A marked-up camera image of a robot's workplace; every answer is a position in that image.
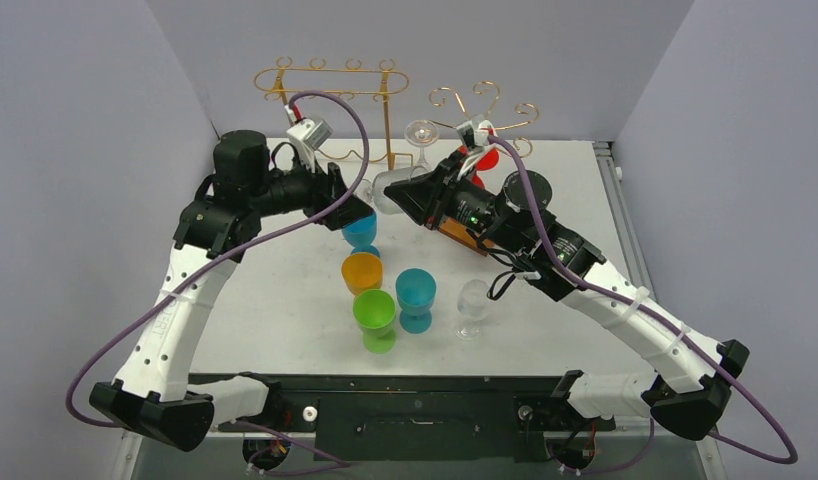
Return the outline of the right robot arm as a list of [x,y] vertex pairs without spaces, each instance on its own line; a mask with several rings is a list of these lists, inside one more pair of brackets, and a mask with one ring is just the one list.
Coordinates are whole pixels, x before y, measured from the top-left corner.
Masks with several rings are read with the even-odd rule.
[[531,194],[518,173],[493,194],[459,178],[460,167],[443,161],[432,172],[388,185],[384,194],[423,227],[436,230],[453,220],[473,240],[491,242],[492,253],[530,286],[594,320],[652,368],[628,375],[571,371],[548,402],[551,418],[573,427],[583,419],[635,416],[687,440],[706,437],[731,396],[724,376],[742,372],[748,348],[699,334],[636,288],[548,211],[552,187],[541,174],[527,173]]

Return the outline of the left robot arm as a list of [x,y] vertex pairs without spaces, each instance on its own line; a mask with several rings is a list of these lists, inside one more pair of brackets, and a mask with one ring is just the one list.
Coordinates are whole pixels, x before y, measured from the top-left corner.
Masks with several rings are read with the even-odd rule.
[[247,374],[191,390],[188,378],[214,304],[245,251],[262,238],[264,218],[300,211],[334,231],[371,213],[337,164],[317,163],[325,129],[304,133],[294,126],[287,137],[294,149],[287,170],[272,163],[260,132],[231,131],[215,145],[214,170],[180,214],[165,280],[139,322],[134,349],[115,377],[90,393],[91,406],[115,426],[187,452],[213,426],[246,418],[270,430],[282,420],[283,402],[263,380]]

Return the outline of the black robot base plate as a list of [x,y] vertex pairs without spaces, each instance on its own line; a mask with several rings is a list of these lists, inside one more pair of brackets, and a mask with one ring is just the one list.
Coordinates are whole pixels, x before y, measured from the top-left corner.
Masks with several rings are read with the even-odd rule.
[[542,462],[548,438],[612,431],[562,397],[560,376],[270,375],[277,388],[264,425],[349,461],[454,461],[511,458]]

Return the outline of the red plastic goblet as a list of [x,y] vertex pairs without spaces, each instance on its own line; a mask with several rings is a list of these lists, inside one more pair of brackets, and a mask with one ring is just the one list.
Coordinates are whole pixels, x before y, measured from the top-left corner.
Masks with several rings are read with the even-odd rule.
[[498,151],[494,147],[490,147],[482,157],[470,154],[465,146],[460,146],[457,151],[463,155],[463,160],[456,179],[468,179],[474,185],[484,188],[485,184],[480,178],[479,173],[489,171],[498,164]]

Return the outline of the clear wine glass amber tint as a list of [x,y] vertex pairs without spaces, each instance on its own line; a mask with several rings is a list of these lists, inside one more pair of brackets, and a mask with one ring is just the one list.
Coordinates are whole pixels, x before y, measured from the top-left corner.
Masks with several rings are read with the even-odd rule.
[[410,122],[404,130],[405,140],[418,149],[417,166],[430,170],[427,161],[426,149],[434,145],[440,138],[440,132],[435,123],[429,120],[415,120]]

